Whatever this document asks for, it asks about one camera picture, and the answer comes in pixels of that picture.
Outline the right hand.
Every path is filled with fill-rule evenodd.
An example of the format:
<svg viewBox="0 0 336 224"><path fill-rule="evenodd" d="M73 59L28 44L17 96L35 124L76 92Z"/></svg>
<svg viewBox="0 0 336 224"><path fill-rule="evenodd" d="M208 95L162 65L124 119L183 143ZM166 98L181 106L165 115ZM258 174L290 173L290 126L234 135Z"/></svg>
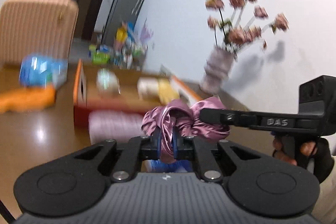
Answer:
<svg viewBox="0 0 336 224"><path fill-rule="evenodd" d="M280 138L278 137L274 138L273 148L274 148L273 157L275 159L287 162L292 165L297 165L297 162L295 161L295 159L293 159L292 157L290 157L289 155L285 153L284 145L282 141L280 140ZM304 156L314 155L317 152L315 143L314 142L303 143L303 145L300 148L300 152Z"/></svg>

